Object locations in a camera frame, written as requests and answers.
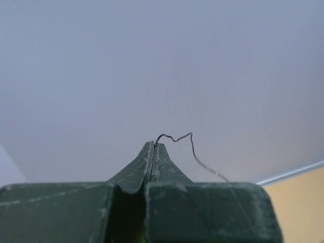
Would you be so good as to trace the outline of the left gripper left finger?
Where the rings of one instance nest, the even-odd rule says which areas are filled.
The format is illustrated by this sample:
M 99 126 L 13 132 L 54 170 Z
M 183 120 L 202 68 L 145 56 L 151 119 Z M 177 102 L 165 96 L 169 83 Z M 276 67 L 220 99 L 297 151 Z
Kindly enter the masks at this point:
M 1 188 L 1 242 L 145 242 L 154 143 L 104 182 Z

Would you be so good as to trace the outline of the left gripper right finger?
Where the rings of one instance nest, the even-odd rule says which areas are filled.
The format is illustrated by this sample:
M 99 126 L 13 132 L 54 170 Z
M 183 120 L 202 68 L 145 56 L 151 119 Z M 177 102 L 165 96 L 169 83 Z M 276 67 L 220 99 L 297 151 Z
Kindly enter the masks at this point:
M 194 183 L 154 149 L 146 185 L 148 242 L 282 242 L 271 199 L 259 185 Z

